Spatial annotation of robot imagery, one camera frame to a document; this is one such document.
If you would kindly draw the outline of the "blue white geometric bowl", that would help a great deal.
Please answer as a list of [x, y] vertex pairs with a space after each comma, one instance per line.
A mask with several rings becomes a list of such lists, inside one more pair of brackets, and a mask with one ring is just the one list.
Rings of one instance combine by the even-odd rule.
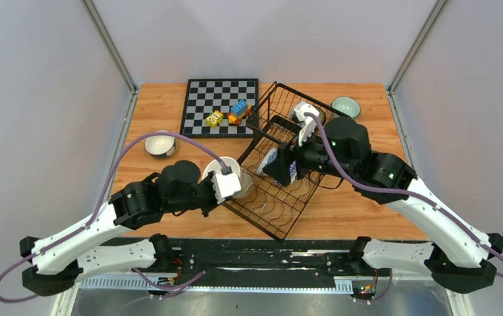
[[293, 183], [297, 177], [297, 168], [296, 162], [293, 161], [289, 165], [289, 173], [290, 173], [290, 183]]

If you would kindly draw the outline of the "teal white dotted bowl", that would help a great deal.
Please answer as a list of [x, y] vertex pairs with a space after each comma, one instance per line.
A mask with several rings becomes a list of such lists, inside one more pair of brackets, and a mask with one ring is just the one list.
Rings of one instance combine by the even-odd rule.
[[144, 148], [152, 157], [170, 157], [176, 150], [176, 138], [168, 135], [148, 137], [144, 142]]

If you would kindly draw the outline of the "black wire dish rack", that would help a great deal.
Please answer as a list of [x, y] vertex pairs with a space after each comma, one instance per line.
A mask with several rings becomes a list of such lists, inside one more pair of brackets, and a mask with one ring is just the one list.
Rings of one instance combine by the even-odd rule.
[[283, 83], [274, 82], [259, 99], [251, 125], [253, 138], [237, 159], [253, 180], [250, 193], [241, 199], [232, 199], [224, 205], [239, 217], [275, 240], [284, 240], [302, 211], [318, 189], [323, 175], [309, 171], [303, 179], [289, 186], [277, 184], [271, 177], [257, 173], [260, 162], [272, 148], [282, 142], [291, 142], [300, 130], [291, 119], [296, 104], [306, 101], [319, 112], [322, 123], [337, 116], [331, 106]]

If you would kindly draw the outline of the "white grid pattern bowl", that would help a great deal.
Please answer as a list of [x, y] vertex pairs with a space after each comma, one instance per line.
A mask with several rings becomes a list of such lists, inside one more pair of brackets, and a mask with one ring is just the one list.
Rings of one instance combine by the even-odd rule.
[[360, 104], [351, 97], [337, 97], [331, 103], [331, 107], [341, 113], [344, 113], [351, 117], [352, 119], [356, 119], [359, 117], [361, 113]]

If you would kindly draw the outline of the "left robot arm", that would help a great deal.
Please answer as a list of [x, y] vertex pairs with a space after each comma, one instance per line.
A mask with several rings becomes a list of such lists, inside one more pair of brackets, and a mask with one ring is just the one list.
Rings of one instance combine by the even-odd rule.
[[81, 220], [44, 239], [23, 238], [21, 255], [33, 255], [31, 267], [22, 272], [23, 287], [39, 296], [53, 296], [101, 273], [146, 268], [168, 271], [179, 259], [163, 234], [120, 246], [104, 243], [158, 223], [166, 213], [194, 209], [207, 213], [216, 208], [216, 179], [221, 174], [220, 170], [210, 171], [201, 179], [197, 165], [178, 161], [113, 194], [92, 224]]

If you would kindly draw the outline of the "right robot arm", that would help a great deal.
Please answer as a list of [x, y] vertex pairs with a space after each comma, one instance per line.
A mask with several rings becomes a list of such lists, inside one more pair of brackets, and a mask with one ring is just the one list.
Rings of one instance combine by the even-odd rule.
[[259, 166], [261, 174], [282, 186], [311, 171], [348, 181], [363, 197], [395, 210], [429, 237], [422, 244], [359, 237], [348, 257], [355, 274], [371, 269], [415, 272], [461, 294], [493, 284], [497, 269], [491, 259], [502, 253], [503, 236], [467, 224], [404, 160], [373, 151], [366, 127], [349, 117], [318, 127], [305, 116], [295, 139], [280, 144]]

